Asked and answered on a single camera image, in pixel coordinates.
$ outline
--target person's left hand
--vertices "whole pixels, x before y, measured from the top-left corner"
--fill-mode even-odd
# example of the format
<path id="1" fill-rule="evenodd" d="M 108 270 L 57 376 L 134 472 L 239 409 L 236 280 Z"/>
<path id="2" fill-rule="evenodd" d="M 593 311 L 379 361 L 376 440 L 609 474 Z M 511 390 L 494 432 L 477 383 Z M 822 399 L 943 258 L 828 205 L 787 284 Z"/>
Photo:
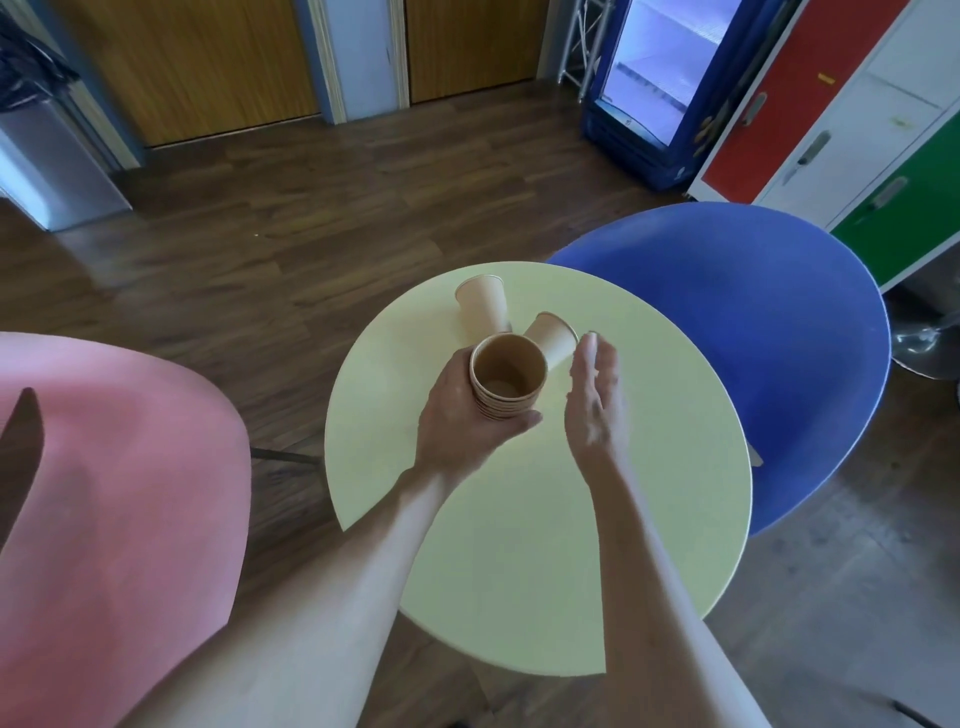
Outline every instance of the person's left hand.
<path id="1" fill-rule="evenodd" d="M 452 490 L 486 462 L 494 450 L 537 425 L 529 410 L 509 420 L 484 417 L 469 380 L 473 347 L 454 353 L 440 372 L 420 413 L 414 468 L 438 475 Z"/>

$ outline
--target hand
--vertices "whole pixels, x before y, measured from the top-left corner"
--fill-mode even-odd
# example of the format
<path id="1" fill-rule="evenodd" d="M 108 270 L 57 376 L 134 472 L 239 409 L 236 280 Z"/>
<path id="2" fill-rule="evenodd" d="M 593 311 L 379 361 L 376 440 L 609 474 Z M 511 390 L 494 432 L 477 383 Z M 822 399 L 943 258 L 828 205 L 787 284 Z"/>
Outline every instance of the hand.
<path id="1" fill-rule="evenodd" d="M 580 472 L 589 484 L 598 470 L 629 470 L 630 426 L 616 349 L 599 334 L 586 333 L 573 354 L 570 376 L 564 427 Z"/>
<path id="2" fill-rule="evenodd" d="M 460 349 L 446 363 L 430 390 L 417 430 L 415 469 L 440 476 L 452 490 L 486 462 L 494 450 L 543 419 L 524 412 L 509 420 L 484 417 L 470 387 L 473 347 Z"/>

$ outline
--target black trash bag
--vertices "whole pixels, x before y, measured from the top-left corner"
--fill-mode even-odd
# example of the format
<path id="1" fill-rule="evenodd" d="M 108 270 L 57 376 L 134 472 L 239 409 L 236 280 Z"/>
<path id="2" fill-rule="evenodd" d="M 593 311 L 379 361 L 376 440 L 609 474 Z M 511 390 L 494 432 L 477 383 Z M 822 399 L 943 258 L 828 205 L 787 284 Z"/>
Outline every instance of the black trash bag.
<path id="1" fill-rule="evenodd" d="M 79 79 L 59 53 L 0 12 L 0 112 L 61 96 Z"/>

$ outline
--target green locker door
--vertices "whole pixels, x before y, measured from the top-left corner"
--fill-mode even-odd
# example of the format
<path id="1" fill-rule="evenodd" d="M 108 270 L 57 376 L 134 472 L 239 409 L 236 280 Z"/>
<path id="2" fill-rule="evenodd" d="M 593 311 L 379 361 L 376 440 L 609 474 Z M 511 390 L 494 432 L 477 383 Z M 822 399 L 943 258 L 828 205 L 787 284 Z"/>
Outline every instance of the green locker door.
<path id="1" fill-rule="evenodd" d="M 960 114 L 833 229 L 878 285 L 960 231 Z"/>

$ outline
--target round table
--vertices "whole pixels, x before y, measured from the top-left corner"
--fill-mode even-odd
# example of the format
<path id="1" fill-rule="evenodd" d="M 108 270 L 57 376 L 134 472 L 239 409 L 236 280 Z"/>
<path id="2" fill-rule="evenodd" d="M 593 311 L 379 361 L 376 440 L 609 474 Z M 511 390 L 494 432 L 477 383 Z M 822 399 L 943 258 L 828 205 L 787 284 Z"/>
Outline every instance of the round table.
<path id="1" fill-rule="evenodd" d="M 640 487 L 705 615 L 733 575 L 750 522 L 751 469 L 736 412 L 700 352 L 654 308 L 558 266 L 501 262 L 445 273 L 393 301 L 357 338 L 326 416 L 326 475 L 341 526 L 413 464 L 427 393 L 450 355 L 473 343 L 454 290 L 480 273 L 503 278 L 514 330 L 547 310 L 619 349 Z M 400 602 L 452 647 L 543 675 L 604 670 L 596 525 L 564 437 L 568 368 L 550 373 L 537 403 L 543 422 L 446 502 Z"/>

